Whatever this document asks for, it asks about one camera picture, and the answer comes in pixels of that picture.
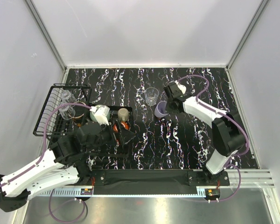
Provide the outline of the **black mug red inside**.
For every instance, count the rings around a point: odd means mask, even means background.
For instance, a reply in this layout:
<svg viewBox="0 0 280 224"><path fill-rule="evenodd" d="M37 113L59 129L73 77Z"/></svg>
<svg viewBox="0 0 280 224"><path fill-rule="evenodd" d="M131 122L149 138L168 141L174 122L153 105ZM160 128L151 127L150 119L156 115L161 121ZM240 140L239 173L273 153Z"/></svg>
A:
<svg viewBox="0 0 280 224"><path fill-rule="evenodd" d="M73 124L82 124L83 122L83 118L84 118L84 112L87 110L86 108L82 107L82 106L77 106L77 105L72 105L71 106L74 111L75 111L75 115L73 116L73 118L71 119L71 122Z"/></svg>

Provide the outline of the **lilac plastic cup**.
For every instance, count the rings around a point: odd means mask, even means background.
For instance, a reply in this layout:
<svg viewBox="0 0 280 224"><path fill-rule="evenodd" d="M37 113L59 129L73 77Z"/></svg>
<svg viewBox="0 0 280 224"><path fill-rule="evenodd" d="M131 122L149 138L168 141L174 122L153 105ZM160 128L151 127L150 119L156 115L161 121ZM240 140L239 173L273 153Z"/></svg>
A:
<svg viewBox="0 0 280 224"><path fill-rule="evenodd" d="M154 115L157 118L163 118L165 116L168 115L167 111L166 111L166 105L167 102L166 101L160 101L154 111Z"/></svg>

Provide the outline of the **green glazed ceramic mug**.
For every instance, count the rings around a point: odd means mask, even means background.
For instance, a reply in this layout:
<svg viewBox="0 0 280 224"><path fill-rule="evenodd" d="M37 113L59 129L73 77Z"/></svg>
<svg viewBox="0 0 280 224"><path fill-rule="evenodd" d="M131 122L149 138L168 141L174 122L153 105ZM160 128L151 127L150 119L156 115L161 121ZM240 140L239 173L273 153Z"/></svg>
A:
<svg viewBox="0 0 280 224"><path fill-rule="evenodd" d="M97 122L97 119L95 117L95 113L98 111L100 108L100 105L92 106L90 109L90 118L92 121Z"/></svg>

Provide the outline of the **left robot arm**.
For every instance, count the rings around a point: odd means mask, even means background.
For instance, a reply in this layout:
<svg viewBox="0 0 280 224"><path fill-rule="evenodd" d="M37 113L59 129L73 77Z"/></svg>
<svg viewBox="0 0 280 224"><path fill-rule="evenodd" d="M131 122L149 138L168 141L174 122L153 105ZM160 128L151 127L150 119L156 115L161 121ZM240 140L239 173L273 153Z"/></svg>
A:
<svg viewBox="0 0 280 224"><path fill-rule="evenodd" d="M108 125L90 121L61 136L33 162L9 175L0 175L0 209L17 210L53 188L77 183L87 185L91 171L86 159L91 150L127 145L135 135L116 120Z"/></svg>

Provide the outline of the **small beige mug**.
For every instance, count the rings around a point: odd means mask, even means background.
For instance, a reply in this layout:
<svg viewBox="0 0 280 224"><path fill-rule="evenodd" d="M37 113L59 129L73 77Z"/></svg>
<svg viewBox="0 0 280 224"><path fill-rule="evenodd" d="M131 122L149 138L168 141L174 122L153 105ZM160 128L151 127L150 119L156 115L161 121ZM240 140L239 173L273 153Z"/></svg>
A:
<svg viewBox="0 0 280 224"><path fill-rule="evenodd" d="M120 121L127 122L129 120L129 111L126 108L118 110L118 118Z"/></svg>

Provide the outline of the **tall clear glass tumbler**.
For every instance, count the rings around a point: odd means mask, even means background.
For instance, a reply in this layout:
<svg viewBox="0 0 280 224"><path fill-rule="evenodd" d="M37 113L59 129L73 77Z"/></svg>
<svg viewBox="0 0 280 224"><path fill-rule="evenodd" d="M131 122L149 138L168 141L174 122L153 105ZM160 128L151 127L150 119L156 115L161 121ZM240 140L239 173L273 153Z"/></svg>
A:
<svg viewBox="0 0 280 224"><path fill-rule="evenodd" d="M148 106L154 106L156 105L158 96L159 96L159 91L158 89L154 87L149 87L145 89L144 91L145 94L145 102Z"/></svg>

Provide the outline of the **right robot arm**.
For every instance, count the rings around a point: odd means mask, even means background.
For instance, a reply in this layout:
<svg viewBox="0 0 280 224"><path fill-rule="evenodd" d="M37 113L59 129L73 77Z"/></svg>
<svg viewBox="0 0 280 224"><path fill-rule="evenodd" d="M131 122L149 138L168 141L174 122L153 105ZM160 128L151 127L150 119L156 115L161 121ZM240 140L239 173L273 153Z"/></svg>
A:
<svg viewBox="0 0 280 224"><path fill-rule="evenodd" d="M197 176L199 182L217 184L231 157L249 143L239 113L215 108L201 101L198 96L184 93L175 82L165 86L164 91L168 98L168 113L183 112L193 115L212 129L215 150Z"/></svg>

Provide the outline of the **small clear glass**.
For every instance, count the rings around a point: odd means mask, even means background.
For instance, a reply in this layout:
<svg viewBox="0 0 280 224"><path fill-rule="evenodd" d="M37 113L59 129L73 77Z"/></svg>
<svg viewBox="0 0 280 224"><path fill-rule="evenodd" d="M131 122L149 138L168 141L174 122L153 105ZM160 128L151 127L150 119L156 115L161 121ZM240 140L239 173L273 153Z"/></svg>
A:
<svg viewBox="0 0 280 224"><path fill-rule="evenodd" d="M61 100L64 103L75 103L77 99L69 90L63 90L61 93Z"/></svg>
<svg viewBox="0 0 280 224"><path fill-rule="evenodd" d="M59 113L64 120L70 120L75 117L76 112L71 105L61 103L59 106Z"/></svg>

